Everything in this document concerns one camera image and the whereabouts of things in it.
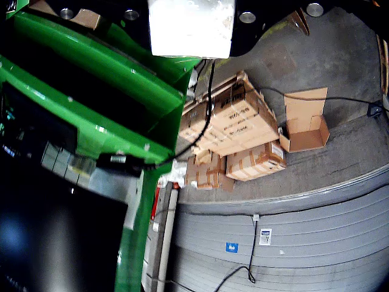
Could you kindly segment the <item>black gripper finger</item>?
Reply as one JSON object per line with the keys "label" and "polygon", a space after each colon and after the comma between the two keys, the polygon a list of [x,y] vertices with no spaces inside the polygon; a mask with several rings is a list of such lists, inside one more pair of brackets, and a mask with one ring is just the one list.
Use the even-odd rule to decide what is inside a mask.
{"label": "black gripper finger", "polygon": [[79,24],[121,49],[151,48],[147,1],[30,1],[28,8]]}
{"label": "black gripper finger", "polygon": [[308,36],[310,31],[305,16],[318,18],[333,7],[331,1],[237,0],[230,56],[248,53],[273,25],[283,19]]}

